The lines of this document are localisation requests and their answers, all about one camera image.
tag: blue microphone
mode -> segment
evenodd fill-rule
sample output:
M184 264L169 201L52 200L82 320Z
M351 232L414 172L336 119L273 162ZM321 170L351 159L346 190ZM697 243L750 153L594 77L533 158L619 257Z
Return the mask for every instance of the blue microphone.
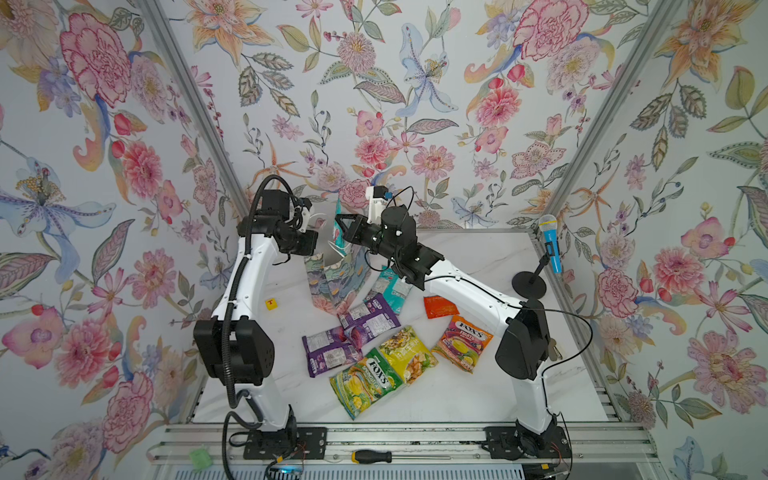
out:
M538 220L538 227L544 234L544 247L549 254L552 271L563 273L563 267L560 264L560 250L558 249L558 219L554 215L544 215Z

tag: black round stand base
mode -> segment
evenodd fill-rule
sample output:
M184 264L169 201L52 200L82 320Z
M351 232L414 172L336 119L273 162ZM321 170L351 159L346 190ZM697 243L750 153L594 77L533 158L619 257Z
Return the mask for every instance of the black round stand base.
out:
M518 272L512 277L512 288L526 299L541 299L547 293L547 284L544 279L533 272Z

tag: wallpaper wall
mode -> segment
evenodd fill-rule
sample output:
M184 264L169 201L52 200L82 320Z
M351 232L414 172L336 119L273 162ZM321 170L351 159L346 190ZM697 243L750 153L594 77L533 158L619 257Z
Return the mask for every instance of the wallpaper wall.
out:
M0 0L0 478L139 478L184 421L236 244L188 111L130 1Z
M681 3L560 212L564 279L671 478L764 478L768 4Z
M422 228L529 225L653 5L163 2L248 194L280 173L331 215L412 187Z

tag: screwdriver handle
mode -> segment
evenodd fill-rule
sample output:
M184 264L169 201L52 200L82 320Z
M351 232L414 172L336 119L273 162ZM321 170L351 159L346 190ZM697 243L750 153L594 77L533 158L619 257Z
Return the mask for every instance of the screwdriver handle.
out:
M371 463L387 462L392 463L392 452L377 452L375 450L358 450L352 453L352 461L355 463L369 465Z

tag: purple snack bag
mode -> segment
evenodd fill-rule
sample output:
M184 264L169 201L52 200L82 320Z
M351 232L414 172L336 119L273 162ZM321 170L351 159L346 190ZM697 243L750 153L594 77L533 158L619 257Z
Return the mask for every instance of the purple snack bag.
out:
M339 321L346 338L357 349L387 330L400 326L397 315L381 293L339 315Z
M340 326L315 335L303 336L301 341L306 350L306 366L312 378L362 358L359 349L347 340L344 329Z

